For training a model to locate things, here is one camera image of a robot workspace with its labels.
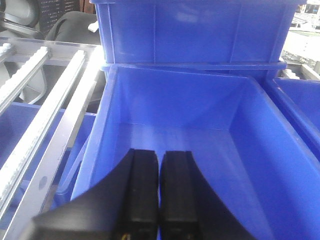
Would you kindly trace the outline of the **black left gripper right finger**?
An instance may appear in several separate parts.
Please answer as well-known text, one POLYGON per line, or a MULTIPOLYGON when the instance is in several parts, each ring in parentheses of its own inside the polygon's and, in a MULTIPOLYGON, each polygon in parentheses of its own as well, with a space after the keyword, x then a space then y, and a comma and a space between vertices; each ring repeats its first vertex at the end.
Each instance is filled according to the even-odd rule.
POLYGON ((160 169, 163 240, 253 240, 209 185, 190 151, 167 151, 160 169))

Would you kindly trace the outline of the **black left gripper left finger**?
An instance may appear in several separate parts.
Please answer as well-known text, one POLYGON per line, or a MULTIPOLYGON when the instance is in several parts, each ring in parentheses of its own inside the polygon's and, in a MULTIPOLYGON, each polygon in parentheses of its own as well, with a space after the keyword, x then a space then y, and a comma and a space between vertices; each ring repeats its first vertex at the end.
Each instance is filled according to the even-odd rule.
POLYGON ((101 181, 33 217, 24 240, 155 240, 159 164, 153 150, 129 149, 101 181))

